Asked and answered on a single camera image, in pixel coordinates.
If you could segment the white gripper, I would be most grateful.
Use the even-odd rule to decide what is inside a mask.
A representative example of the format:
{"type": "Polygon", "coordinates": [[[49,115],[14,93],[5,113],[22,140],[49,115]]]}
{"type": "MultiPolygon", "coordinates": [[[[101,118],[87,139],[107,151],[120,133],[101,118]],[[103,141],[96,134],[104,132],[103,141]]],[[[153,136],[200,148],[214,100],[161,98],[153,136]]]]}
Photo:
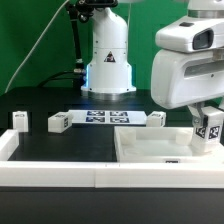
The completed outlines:
{"type": "Polygon", "coordinates": [[[155,41],[153,100],[166,109],[189,105],[193,126],[202,127],[203,101],[224,96],[224,19],[184,16],[160,29],[155,41]]]}

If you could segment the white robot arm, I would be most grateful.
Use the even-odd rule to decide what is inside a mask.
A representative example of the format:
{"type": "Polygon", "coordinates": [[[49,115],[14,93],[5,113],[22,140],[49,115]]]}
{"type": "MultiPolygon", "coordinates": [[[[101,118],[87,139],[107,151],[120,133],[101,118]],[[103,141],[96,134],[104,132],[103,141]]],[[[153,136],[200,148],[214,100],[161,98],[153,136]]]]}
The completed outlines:
{"type": "MultiPolygon", "coordinates": [[[[126,22],[111,9],[125,0],[81,0],[93,19],[93,58],[82,89],[97,97],[134,92],[127,62],[126,22]]],[[[151,96],[166,109],[187,106],[193,125],[208,124],[203,103],[224,95],[224,0],[188,0],[187,15],[157,31],[151,96]]]]}

